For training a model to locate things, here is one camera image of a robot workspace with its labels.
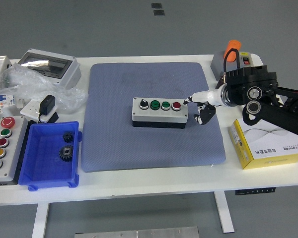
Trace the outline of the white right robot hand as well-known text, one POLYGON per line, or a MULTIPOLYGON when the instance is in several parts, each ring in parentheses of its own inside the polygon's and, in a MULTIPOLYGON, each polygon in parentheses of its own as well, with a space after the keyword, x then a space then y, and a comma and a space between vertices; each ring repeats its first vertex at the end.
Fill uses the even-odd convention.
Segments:
POLYGON ((195 121, 200 125, 207 124, 216 114, 216 107, 222 105, 219 90, 201 91, 192 94, 183 101, 183 104, 195 103, 198 113, 194 114, 195 121))

